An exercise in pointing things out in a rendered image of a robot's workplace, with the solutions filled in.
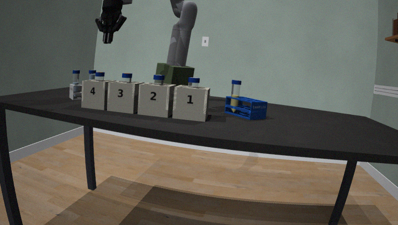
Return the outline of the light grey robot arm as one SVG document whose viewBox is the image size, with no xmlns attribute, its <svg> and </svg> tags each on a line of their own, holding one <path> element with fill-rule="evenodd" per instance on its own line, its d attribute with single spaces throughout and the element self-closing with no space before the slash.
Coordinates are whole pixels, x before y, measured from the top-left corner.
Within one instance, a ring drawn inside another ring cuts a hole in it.
<svg viewBox="0 0 398 225">
<path fill-rule="evenodd" d="M 185 67 L 191 31 L 197 16 L 197 5 L 193 1 L 170 0 L 173 12 L 179 21 L 173 25 L 167 64 Z"/>
</svg>

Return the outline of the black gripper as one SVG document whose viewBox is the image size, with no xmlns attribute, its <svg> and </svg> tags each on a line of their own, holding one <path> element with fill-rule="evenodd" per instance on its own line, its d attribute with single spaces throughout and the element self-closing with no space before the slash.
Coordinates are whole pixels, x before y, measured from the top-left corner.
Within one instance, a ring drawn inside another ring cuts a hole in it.
<svg viewBox="0 0 398 225">
<path fill-rule="evenodd" d="M 118 31 L 127 19 L 122 15 L 122 5 L 122 0 L 103 0 L 101 17 L 96 18 L 95 22 L 99 31 L 104 33 L 104 44 L 110 44 L 113 41 L 114 32 Z"/>
</svg>

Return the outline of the blue tube rack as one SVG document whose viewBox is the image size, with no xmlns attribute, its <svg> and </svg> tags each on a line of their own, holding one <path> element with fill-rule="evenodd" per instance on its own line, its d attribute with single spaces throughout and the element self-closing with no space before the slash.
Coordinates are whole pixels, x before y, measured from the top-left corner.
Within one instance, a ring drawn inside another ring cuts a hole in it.
<svg viewBox="0 0 398 225">
<path fill-rule="evenodd" d="M 239 100 L 239 106 L 231 106 L 230 105 L 230 100 L 231 99 L 236 99 Z M 251 103 L 251 106 L 243 105 L 243 101 Z M 225 102 L 225 112 L 227 114 L 231 114 L 234 116 L 238 116 L 244 119 L 248 120 L 259 120 L 259 119 L 265 119 L 266 118 L 266 113 L 267 113 L 267 105 L 268 102 L 261 101 L 261 100 L 256 100 L 248 97 L 239 97 L 239 98 L 233 98 L 231 96 L 226 96 L 226 102 Z M 236 111 L 233 113 L 232 109 L 236 109 Z"/>
</svg>

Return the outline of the white tube rack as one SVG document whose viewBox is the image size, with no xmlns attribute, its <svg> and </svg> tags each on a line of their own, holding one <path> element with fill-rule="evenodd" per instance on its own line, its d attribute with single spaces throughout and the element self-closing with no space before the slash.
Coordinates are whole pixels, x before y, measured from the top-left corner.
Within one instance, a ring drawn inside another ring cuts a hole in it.
<svg viewBox="0 0 398 225">
<path fill-rule="evenodd" d="M 81 91 L 81 90 L 79 90 L 79 91 L 74 91 L 74 87 L 79 87 L 79 86 L 82 86 L 82 84 L 76 84 L 76 85 L 70 84 L 70 88 L 69 88 L 69 98 L 71 98 L 72 100 L 81 100 L 81 99 L 82 99 L 82 96 L 76 96 L 76 97 L 74 97 L 74 95 L 81 95 L 81 94 L 82 94 L 82 91 Z"/>
</svg>

